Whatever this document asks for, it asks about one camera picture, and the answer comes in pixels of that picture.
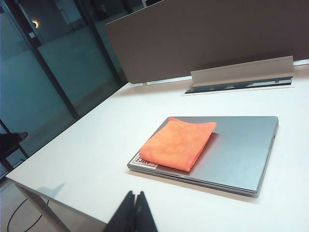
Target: desk leg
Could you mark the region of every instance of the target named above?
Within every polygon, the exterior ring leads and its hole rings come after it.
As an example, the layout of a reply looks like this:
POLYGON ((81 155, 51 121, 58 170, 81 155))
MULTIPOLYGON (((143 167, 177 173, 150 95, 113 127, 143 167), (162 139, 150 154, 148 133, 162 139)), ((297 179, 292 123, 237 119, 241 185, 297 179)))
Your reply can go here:
POLYGON ((70 232, 66 225, 57 217, 57 215, 49 208, 43 199, 29 190, 16 185, 16 187, 24 194, 24 196, 33 204, 33 206, 46 218, 46 220, 56 229, 57 232, 70 232))

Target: desk surface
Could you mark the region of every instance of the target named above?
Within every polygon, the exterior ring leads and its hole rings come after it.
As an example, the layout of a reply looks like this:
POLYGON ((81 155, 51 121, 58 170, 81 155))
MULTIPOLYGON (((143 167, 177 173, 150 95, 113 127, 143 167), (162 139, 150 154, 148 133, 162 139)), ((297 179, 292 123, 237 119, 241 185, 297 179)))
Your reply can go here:
POLYGON ((143 190, 161 232, 308 231, 309 65, 295 67, 290 88, 181 96, 190 84, 125 85, 7 177, 104 222, 143 190), (168 116, 277 116, 259 198, 129 171, 168 116))

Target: gray partition panel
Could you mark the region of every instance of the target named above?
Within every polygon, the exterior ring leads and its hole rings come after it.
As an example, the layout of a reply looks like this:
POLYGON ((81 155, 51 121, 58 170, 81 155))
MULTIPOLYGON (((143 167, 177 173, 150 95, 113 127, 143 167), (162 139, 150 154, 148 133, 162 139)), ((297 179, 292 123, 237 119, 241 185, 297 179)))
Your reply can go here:
POLYGON ((308 0, 164 0, 105 26, 131 83, 293 55, 309 58, 308 0))

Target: sticker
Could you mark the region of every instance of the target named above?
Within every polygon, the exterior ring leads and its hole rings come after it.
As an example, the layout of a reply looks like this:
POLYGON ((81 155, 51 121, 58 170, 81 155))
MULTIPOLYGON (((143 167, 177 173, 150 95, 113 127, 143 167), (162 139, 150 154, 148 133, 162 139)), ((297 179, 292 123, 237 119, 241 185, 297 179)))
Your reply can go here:
POLYGON ((144 167, 144 168, 150 168, 150 169, 156 169, 157 168, 157 164, 155 163, 151 163, 145 159, 142 159, 140 157, 140 152, 138 152, 136 154, 136 156, 134 157, 134 159, 130 162, 130 164, 134 164, 140 167, 144 167))

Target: orange cloth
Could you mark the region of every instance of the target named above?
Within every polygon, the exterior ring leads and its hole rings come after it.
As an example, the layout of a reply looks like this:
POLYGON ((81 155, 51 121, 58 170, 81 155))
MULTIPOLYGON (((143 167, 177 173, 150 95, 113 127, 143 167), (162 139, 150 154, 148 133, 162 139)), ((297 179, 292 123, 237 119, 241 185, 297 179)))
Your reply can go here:
POLYGON ((167 125, 140 149, 140 157, 188 172, 215 127, 215 122, 194 124, 170 117, 167 125))

